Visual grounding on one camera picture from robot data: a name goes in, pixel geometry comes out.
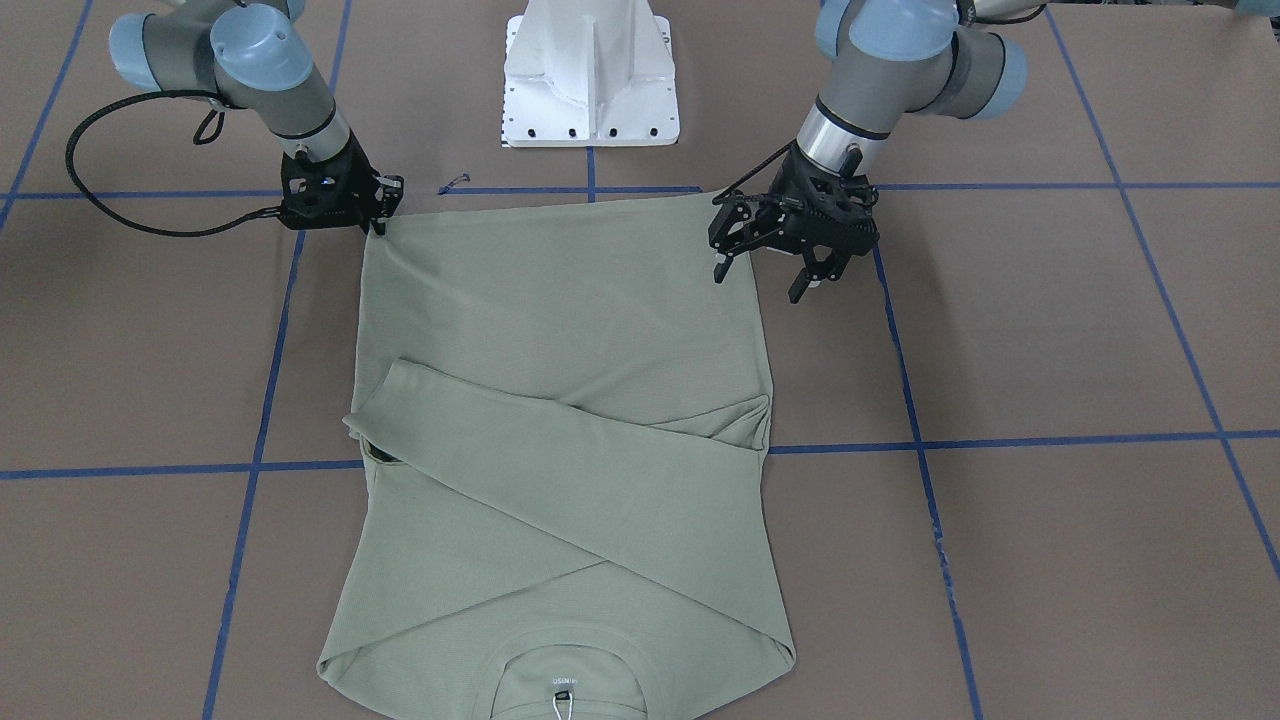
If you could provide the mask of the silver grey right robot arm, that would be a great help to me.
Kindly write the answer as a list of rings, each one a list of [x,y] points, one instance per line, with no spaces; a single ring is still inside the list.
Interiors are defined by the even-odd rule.
[[[165,14],[116,19],[109,51],[145,97],[259,115],[283,149],[282,202],[269,217],[293,231],[383,233],[403,181],[371,167],[294,26],[303,10],[302,1],[174,1]]]

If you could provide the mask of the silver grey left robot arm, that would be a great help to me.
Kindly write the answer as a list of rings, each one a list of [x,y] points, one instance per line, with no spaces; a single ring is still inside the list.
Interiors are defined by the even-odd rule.
[[[899,122],[908,114],[969,120],[1006,113],[1029,69],[1024,50],[998,27],[1043,10],[1042,1],[822,3],[815,44],[829,74],[795,138],[771,154],[778,170],[768,190],[746,193],[736,181],[714,196],[714,281],[759,249],[801,260],[791,304],[838,281],[881,240],[873,217],[879,193],[868,173]]]

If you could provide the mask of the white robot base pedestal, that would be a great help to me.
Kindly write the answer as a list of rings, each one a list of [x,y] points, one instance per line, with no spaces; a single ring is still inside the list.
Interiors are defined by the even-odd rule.
[[[669,20],[648,1],[530,1],[504,32],[500,141],[511,149],[678,141]]]

